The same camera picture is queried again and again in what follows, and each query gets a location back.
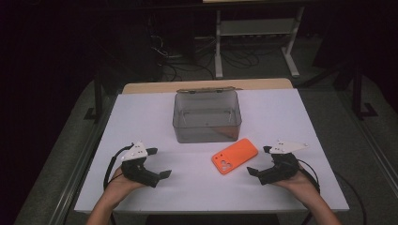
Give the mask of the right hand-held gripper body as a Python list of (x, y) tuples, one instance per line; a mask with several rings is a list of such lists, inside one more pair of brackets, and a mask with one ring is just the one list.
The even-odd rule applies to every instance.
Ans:
[(271, 146), (270, 155), (274, 166), (266, 169), (258, 177), (262, 185), (285, 180), (297, 173), (299, 170), (298, 159), (293, 155), (295, 151), (308, 147), (306, 143), (277, 141)]

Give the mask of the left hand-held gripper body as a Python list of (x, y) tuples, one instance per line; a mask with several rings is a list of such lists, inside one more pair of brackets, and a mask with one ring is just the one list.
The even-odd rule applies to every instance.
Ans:
[(142, 142), (135, 143), (121, 158), (121, 170), (124, 176), (131, 181), (154, 188), (160, 182), (160, 175), (145, 168), (148, 157), (146, 147)]

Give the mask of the orange phone case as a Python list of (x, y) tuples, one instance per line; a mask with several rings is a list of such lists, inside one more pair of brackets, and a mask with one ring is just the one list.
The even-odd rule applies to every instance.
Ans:
[(248, 139), (242, 139), (213, 155), (211, 161), (219, 173), (228, 174), (257, 154), (256, 147)]

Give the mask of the transparent grey plastic box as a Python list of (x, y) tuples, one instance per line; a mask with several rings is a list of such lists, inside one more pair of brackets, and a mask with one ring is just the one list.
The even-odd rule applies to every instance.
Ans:
[(235, 87), (176, 92), (173, 127), (179, 143), (235, 142), (241, 123)]

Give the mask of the person's left hand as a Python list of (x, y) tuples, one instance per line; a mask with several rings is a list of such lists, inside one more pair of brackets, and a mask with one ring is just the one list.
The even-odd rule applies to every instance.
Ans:
[(122, 173), (121, 168), (117, 168), (104, 191), (105, 200), (113, 207), (116, 207), (134, 190), (143, 187), (143, 184), (126, 178)]

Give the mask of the person's right hand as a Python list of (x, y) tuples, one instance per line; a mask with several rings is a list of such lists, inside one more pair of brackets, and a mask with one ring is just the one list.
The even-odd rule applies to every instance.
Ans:
[(314, 185), (301, 171), (288, 179), (275, 182), (274, 185), (288, 190), (303, 204), (309, 204), (319, 196)]

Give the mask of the white table cover board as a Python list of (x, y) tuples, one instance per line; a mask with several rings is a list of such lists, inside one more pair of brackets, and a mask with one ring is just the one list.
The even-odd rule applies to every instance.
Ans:
[[(317, 173), (320, 193), (335, 211), (348, 204), (331, 170), (312, 122), (295, 89), (240, 90), (242, 116), (239, 135), (257, 148), (279, 141), (304, 143), (296, 157)], [(261, 185), (248, 170), (271, 167), (264, 151), (245, 164), (222, 175), (211, 158), (225, 143), (180, 143), (172, 125), (175, 96), (172, 93), (121, 95), (117, 98), (96, 155), (74, 206), (90, 212), (103, 191), (103, 178), (111, 157), (122, 147), (141, 141), (158, 152), (147, 158), (145, 167), (171, 175), (156, 187), (131, 193), (116, 209), (141, 214), (233, 214), (297, 212), (303, 205), (286, 190)]]

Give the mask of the wooden table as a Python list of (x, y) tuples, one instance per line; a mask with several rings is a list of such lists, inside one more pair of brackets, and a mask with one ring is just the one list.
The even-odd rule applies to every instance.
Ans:
[(201, 89), (235, 87), (243, 90), (292, 89), (292, 83), (285, 78), (277, 79), (245, 79), (189, 82), (143, 82), (128, 83), (123, 94), (174, 93), (180, 89)]

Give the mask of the black metal stand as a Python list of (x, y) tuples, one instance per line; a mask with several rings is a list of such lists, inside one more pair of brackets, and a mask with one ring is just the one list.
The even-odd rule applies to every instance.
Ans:
[(102, 115), (102, 85), (99, 71), (94, 76), (94, 99), (95, 106), (86, 111), (84, 120), (93, 120), (97, 124)]
[(377, 112), (370, 103), (362, 103), (362, 73), (360, 67), (355, 67), (355, 74), (353, 76), (353, 95), (352, 95), (352, 110), (354, 114), (363, 120), (365, 117), (377, 116)]

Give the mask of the grey metal rail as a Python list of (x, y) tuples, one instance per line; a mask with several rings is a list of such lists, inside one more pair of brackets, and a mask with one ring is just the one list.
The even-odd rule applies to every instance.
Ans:
[(54, 146), (52, 179), (57, 178), (61, 188), (46, 225), (65, 225), (68, 220), (114, 105), (114, 96), (78, 99)]
[(398, 173), (391, 166), (388, 158), (383, 153), (382, 148), (377, 143), (375, 137), (371, 133), (370, 129), (366, 126), (364, 120), (353, 113), (351, 109), (351, 102), (345, 93), (338, 93), (338, 98), (341, 100), (345, 110), (351, 117), (351, 120), (359, 129), (361, 135), (370, 146), (371, 153), (375, 158), (375, 162), (382, 172), (384, 178), (390, 186), (395, 197), (398, 199)]

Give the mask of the white metal desk frame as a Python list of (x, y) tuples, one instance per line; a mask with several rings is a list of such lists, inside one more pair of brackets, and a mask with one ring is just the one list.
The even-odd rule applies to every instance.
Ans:
[(222, 79), (222, 52), (221, 39), (222, 37), (236, 37), (236, 36), (260, 36), (260, 35), (288, 35), (289, 40), (284, 44), (280, 50), (290, 74), (293, 78), (299, 77), (299, 71), (295, 61), (291, 55), (302, 15), (305, 7), (298, 7), (296, 15), (291, 18), (276, 18), (276, 19), (246, 19), (246, 20), (224, 20), (222, 12), (218, 9), (216, 11), (216, 45), (214, 53), (215, 74), (217, 79)]

